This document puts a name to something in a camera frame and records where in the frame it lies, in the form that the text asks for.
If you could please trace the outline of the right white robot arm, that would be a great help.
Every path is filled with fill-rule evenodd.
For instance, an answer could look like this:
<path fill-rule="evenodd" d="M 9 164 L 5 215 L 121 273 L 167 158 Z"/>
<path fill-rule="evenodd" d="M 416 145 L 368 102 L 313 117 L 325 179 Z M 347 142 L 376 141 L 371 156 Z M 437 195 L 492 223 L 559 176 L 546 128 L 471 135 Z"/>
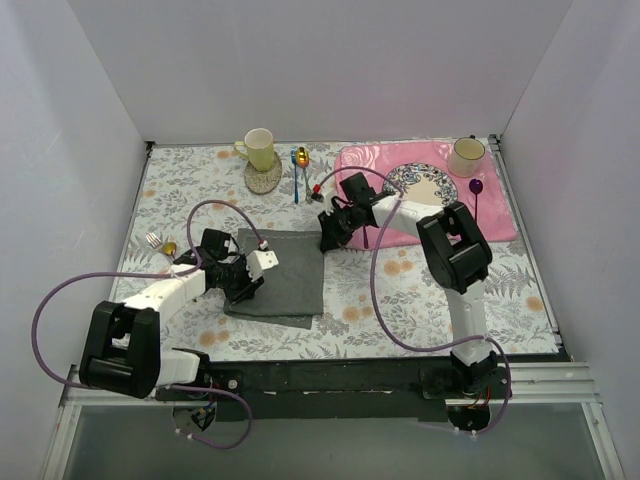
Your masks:
<path fill-rule="evenodd" d="M 320 250 L 343 248 L 356 231 L 376 228 L 375 265 L 387 229 L 417 239 L 432 278 L 445 293 L 453 335 L 453 341 L 441 347 L 451 350 L 451 365 L 428 377 L 432 395 L 442 395 L 448 387 L 464 397 L 479 395 L 497 369 L 497 358 L 487 339 L 484 307 L 493 255 L 476 221 L 462 202 L 434 206 L 406 200 L 399 188 L 377 192 L 363 175 L 364 167 L 354 170 L 340 182 L 342 195 L 323 192 L 323 183 L 312 189 L 311 198 L 324 205 L 318 215 Z"/>

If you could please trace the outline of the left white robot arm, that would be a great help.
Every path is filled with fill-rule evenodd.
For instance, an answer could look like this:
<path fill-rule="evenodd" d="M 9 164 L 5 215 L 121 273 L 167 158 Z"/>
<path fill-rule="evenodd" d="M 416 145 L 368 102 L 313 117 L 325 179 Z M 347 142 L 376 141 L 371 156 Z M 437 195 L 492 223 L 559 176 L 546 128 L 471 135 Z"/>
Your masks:
<path fill-rule="evenodd" d="M 140 399 L 157 387 L 177 384 L 188 398 L 205 398 L 213 386 L 206 370 L 209 357 L 189 349 L 162 351 L 161 328 L 211 289 L 221 290 L 230 304 L 252 299 L 265 272 L 278 264 L 265 241 L 245 254 L 230 234 L 205 230 L 199 245 L 174 259 L 167 278 L 122 302 L 103 301 L 95 307 L 80 382 Z"/>

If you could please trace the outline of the grey cloth napkin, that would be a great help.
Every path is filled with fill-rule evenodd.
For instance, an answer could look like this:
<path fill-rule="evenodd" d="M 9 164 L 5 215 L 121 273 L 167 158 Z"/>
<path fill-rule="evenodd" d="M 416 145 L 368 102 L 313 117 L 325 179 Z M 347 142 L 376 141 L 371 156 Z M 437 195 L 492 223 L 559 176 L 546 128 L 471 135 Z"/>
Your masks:
<path fill-rule="evenodd" d="M 254 297 L 226 302 L 223 312 L 233 318 L 309 330 L 323 314 L 324 255 L 318 231 L 262 230 L 278 259 L 267 270 Z"/>

